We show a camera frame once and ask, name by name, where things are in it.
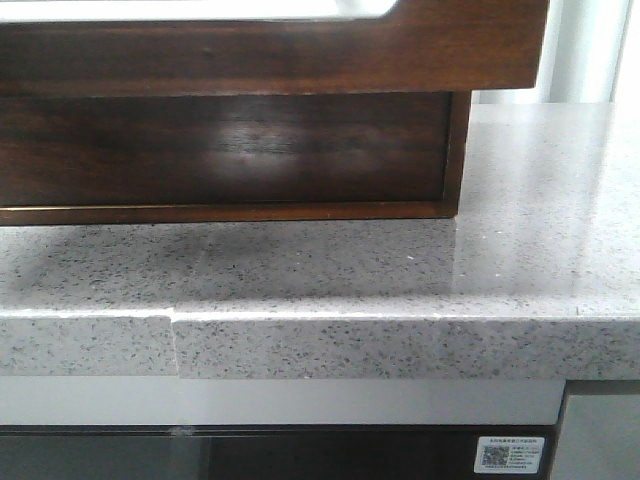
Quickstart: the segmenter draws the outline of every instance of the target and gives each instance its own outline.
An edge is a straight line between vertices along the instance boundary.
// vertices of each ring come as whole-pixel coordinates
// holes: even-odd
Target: label sticker
[[[494,474],[538,473],[544,438],[480,437],[473,471]]]

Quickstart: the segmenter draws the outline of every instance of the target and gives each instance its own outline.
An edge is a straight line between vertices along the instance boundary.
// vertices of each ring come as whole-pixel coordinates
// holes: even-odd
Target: speckled quartz countertop
[[[640,379],[640,135],[475,106],[454,220],[0,228],[0,375]]]

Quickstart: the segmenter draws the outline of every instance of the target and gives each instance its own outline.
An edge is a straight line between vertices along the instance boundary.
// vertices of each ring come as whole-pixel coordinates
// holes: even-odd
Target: wooden cabinet
[[[533,85],[546,9],[0,25],[0,223],[455,215],[470,91]]]

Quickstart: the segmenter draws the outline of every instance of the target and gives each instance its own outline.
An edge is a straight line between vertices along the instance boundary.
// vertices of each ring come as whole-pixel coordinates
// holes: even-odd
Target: wood grain
[[[360,101],[368,97],[380,98],[380,95],[364,95],[364,96],[348,96],[349,98],[356,98]],[[466,140],[466,128],[468,122],[468,109],[469,109],[469,92],[450,94],[388,94],[387,99],[393,97],[402,97],[403,102],[393,101],[392,105],[384,107],[377,101],[366,101],[369,103],[370,108],[368,110],[363,109],[362,106],[359,109],[345,108],[341,114],[342,122],[357,122],[358,118],[363,120],[368,116],[368,121],[375,121],[377,118],[386,119],[389,124],[406,124],[407,122],[415,122],[420,124],[423,122],[424,129],[429,130],[429,120],[424,118],[426,113],[425,105],[430,102],[427,100],[431,98],[431,102],[436,100],[436,104],[440,105],[438,108],[443,107],[440,102],[444,97],[447,100],[447,105],[444,106],[447,112],[447,118],[442,121],[441,124],[436,124],[434,129],[438,132],[442,132],[442,150],[439,163],[440,181],[442,176],[446,178],[444,182],[438,187],[440,191],[440,197],[431,200],[420,201],[351,201],[351,202],[260,202],[260,203],[209,203],[209,204],[131,204],[131,205],[55,205],[51,202],[46,202],[41,205],[31,206],[9,206],[0,207],[0,224],[2,225],[53,225],[53,224],[89,224],[89,223],[157,223],[157,222],[202,222],[202,221],[247,221],[247,220],[312,220],[312,219],[373,219],[373,218],[425,218],[425,217],[451,217],[457,212],[458,193],[460,177],[462,175],[462,165],[464,162],[464,142]],[[261,101],[279,100],[275,99],[261,99]],[[106,100],[94,100],[96,102],[105,102]],[[149,102],[150,99],[144,99],[144,102]],[[236,102],[242,103],[242,99],[235,99]],[[18,102],[16,100],[0,102],[6,109],[7,103]],[[259,121],[264,121],[265,112],[258,114],[255,109],[232,109],[219,112],[218,118],[223,118],[225,121],[244,121],[249,115],[250,117],[258,118]],[[287,123],[295,119],[293,111],[285,108],[273,109],[270,113],[272,118],[278,122]],[[33,115],[26,114],[26,118],[33,118]],[[59,122],[47,122],[45,117],[41,120],[40,131],[44,128],[44,124],[54,125],[53,127],[44,128],[45,131],[73,131],[65,127],[66,115]],[[6,123],[3,123],[3,128],[8,128]],[[424,132],[425,135],[432,135],[432,132]],[[76,134],[79,138],[84,138],[81,132]],[[16,135],[14,131],[12,138],[14,142],[22,139],[23,141],[28,138],[30,134],[26,135],[24,132],[21,135]],[[7,145],[6,131],[2,133],[0,138],[3,141],[0,145]],[[0,161],[5,161],[7,157],[5,154],[0,154]],[[418,155],[420,161],[424,162],[428,158],[428,155]],[[39,163],[31,164],[27,171],[40,171],[38,167]],[[13,180],[6,180],[5,177],[0,177],[1,181],[5,182],[5,185],[10,185],[13,182],[17,182],[17,185],[22,185],[24,188],[25,183],[19,178]],[[97,188],[100,189],[100,182],[102,177],[97,177]],[[420,178],[418,182],[423,183],[428,179]],[[48,179],[49,182],[55,183],[53,179]],[[44,190],[50,189],[50,185],[47,185],[43,179],[40,179],[40,183],[43,183]],[[442,195],[442,188],[445,188],[444,198]],[[74,186],[71,184],[70,192],[68,195],[73,195]]]
[[[0,100],[0,205],[442,198],[447,93]]]
[[[534,84],[548,0],[399,0],[345,22],[0,26],[0,96],[457,91]]]

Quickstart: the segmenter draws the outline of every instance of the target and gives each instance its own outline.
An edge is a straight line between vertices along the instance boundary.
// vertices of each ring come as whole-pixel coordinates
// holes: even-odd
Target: gray speckled stone surface
[[[635,322],[394,320],[175,324],[180,375],[635,378]]]
[[[0,314],[168,316],[185,377],[640,379],[639,157],[633,112],[476,106],[454,220],[3,228]]]
[[[169,323],[0,317],[0,375],[175,375]]]

